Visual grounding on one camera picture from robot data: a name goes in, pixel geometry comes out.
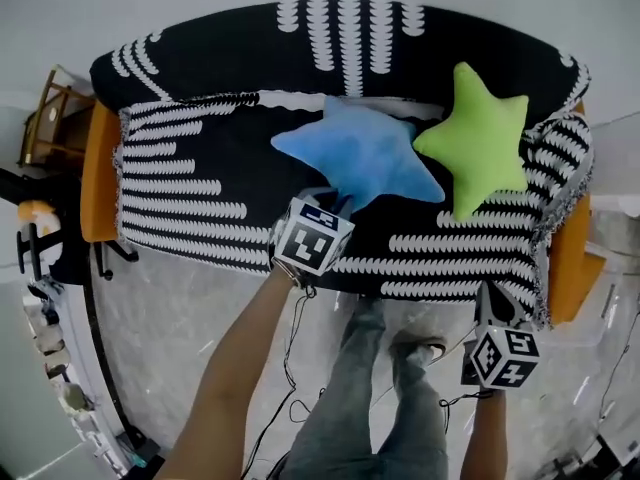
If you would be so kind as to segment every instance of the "glossy floor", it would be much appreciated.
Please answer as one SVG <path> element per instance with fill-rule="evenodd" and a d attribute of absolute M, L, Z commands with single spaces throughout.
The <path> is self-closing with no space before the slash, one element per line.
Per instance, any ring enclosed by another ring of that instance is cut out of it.
<path fill-rule="evenodd" d="M 592 236 L 619 253 L 635 252 L 636 224 L 598 215 Z M 621 229 L 626 242 L 620 239 Z M 611 236 L 616 237 L 615 247 L 607 243 Z M 509 395 L 509 478 L 534 478 L 552 459 L 581 455 L 593 443 L 602 396 L 638 310 L 640 289 L 638 277 L 633 275 L 638 272 L 635 260 L 607 254 L 607 272 L 576 321 L 538 334 L 542 363 L 521 390 Z M 95 281 L 107 357 L 133 423 L 169 449 L 187 418 L 209 356 L 262 280 L 147 250 L 140 251 L 136 264 L 125 264 L 113 255 L 109 261 L 115 273 L 113 281 Z M 247 451 L 288 391 L 282 359 L 298 297 L 292 294 L 289 298 L 251 405 Z M 330 373 L 349 316 L 347 302 L 348 296 L 337 298 L 335 292 L 321 291 L 304 310 L 290 365 L 298 384 L 296 396 L 309 407 Z M 411 321 L 422 326 L 425 334 L 444 334 L 449 345 L 455 345 L 470 330 L 472 313 L 470 306 L 386 302 L 388 336 L 373 375 L 374 449 L 386 437 L 397 405 L 395 394 L 388 391 L 391 364 L 384 353 L 391 334 Z M 640 331 L 634 332 L 630 351 L 620 363 L 603 404 L 606 409 L 610 401 L 616 401 L 609 417 L 620 418 L 637 409 L 637 402 L 626 395 L 639 367 L 639 340 Z M 460 385 L 461 358 L 460 347 L 429 368 L 430 382 L 445 399 L 472 391 Z M 305 417 L 300 404 L 292 413 L 294 419 Z M 447 435 L 450 478 L 459 476 L 473 413 L 474 402 L 468 400 L 451 410 Z M 640 423 L 636 425 L 638 435 Z M 266 435 L 250 477 L 264 478 L 288 450 L 299 428 L 300 424 L 289 421 L 285 409 Z"/>

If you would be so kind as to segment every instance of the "gray pants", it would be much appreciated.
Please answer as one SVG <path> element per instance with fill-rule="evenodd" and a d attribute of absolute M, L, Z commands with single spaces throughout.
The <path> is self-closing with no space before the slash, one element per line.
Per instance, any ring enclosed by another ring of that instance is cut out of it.
<path fill-rule="evenodd" d="M 442 410 L 425 379 L 431 353 L 423 347 L 392 348 L 398 411 L 380 451 L 371 451 L 371 375 L 384 330 L 381 304 L 361 299 L 329 385 L 298 433 L 281 479 L 447 478 Z"/>

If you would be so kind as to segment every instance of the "star-shaped pillow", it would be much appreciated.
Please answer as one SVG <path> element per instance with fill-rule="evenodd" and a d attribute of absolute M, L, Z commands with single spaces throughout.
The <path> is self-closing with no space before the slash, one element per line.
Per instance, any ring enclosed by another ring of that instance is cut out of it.
<path fill-rule="evenodd" d="M 413 143 L 453 174 L 453 215 L 463 221 L 497 190 L 526 190 L 518 153 L 527 96 L 499 99 L 463 62 L 453 70 L 451 115 Z"/>
<path fill-rule="evenodd" d="M 381 194 L 439 203 L 444 191 L 413 151 L 415 134 L 410 123 L 327 96 L 323 119 L 276 135 L 271 144 L 353 197 L 354 211 Z"/>

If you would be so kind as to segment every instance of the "shoe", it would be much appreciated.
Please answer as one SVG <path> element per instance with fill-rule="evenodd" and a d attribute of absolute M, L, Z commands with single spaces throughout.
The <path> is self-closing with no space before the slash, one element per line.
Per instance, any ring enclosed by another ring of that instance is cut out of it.
<path fill-rule="evenodd" d="M 433 364 L 438 361 L 447 352 L 447 342 L 441 336 L 417 336 L 406 330 L 398 332 L 391 342 L 389 349 L 400 347 L 403 345 L 415 345 L 416 347 L 430 348 L 433 351 L 433 356 L 429 364 Z"/>

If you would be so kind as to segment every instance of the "green star pillow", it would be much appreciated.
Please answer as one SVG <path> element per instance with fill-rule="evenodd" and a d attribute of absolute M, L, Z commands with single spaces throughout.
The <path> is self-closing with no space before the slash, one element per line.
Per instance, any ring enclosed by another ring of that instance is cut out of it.
<path fill-rule="evenodd" d="M 451 115 L 425 130 L 414 149 L 453 174 L 453 215 L 463 221 L 496 190 L 526 190 L 518 144 L 527 96 L 499 99 L 466 62 L 453 70 Z"/>

